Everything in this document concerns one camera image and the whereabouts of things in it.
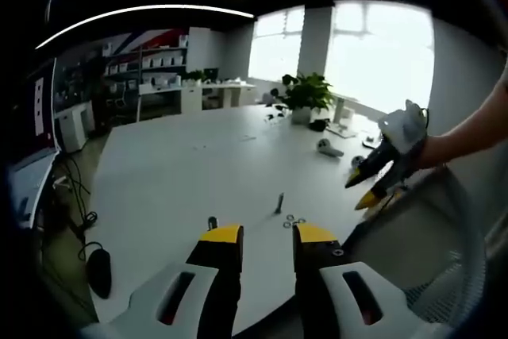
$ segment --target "round table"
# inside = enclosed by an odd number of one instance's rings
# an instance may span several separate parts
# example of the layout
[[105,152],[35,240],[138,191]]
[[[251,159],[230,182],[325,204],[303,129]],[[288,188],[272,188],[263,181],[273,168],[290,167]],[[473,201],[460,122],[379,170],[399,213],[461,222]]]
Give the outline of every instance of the round table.
[[[233,334],[294,295],[291,229],[283,227],[288,214],[345,241],[362,217],[354,206],[374,183],[344,188],[351,159],[370,152],[361,144],[366,133],[343,139],[289,118],[268,121],[269,113],[265,106],[209,110],[111,132],[91,190],[98,220],[87,232],[87,241],[99,241],[111,255],[110,297],[92,292],[100,322],[125,311],[133,291],[166,265],[185,262],[209,216],[244,226]],[[344,156],[318,153],[323,137]],[[282,213],[274,214],[282,192]]]

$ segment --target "white flower pot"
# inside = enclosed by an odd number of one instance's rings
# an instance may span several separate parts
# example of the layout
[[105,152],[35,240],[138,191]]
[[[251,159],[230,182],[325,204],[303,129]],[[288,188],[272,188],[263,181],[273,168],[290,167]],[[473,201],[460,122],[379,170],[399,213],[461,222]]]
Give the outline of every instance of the white flower pot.
[[291,112],[291,123],[293,125],[308,125],[310,124],[310,112],[309,107],[303,107],[294,109]]

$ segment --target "ceiling light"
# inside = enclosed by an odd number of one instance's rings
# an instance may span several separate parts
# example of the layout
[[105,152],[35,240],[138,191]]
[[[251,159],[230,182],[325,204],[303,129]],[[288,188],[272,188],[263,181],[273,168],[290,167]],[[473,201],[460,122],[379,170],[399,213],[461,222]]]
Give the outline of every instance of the ceiling light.
[[79,27],[80,25],[89,23],[91,21],[101,19],[103,17],[118,15],[119,13],[126,13],[126,12],[132,12],[132,11],[165,10],[165,9],[214,11],[214,12],[230,13],[232,15],[254,18],[254,15],[252,15],[251,13],[245,13],[245,12],[240,12],[240,11],[228,10],[226,8],[219,8],[219,7],[193,6],[191,4],[159,4],[159,5],[154,5],[154,6],[130,7],[130,8],[124,8],[122,10],[116,10],[116,11],[110,11],[110,12],[106,12],[106,13],[101,13],[100,15],[89,17],[88,19],[80,21],[79,23],[76,23],[74,25],[71,25],[70,27],[67,27],[66,29],[62,29],[60,32],[55,33],[53,36],[49,37],[47,40],[45,40],[42,43],[40,43],[36,47],[36,49],[38,49],[40,47],[44,47],[47,43],[49,43],[50,41],[56,39],[58,36],[63,35],[66,32],[69,32],[71,29],[74,29],[76,27]]

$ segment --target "window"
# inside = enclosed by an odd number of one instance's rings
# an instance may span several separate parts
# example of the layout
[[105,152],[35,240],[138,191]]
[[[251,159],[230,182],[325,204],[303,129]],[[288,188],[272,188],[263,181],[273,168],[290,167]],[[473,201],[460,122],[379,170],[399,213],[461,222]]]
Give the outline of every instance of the window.
[[434,35],[428,10],[389,2],[338,2],[325,77],[338,94],[390,113],[429,104]]
[[303,6],[270,13],[254,26],[248,76],[280,81],[285,74],[296,75],[302,43]]

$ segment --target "computer mouse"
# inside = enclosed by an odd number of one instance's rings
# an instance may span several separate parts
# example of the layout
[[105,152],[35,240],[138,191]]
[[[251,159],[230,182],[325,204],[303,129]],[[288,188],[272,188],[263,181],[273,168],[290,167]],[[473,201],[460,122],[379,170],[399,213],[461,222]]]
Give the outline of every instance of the computer mouse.
[[102,299],[107,299],[111,292],[110,259],[110,254],[101,248],[89,255],[86,265],[88,284]]

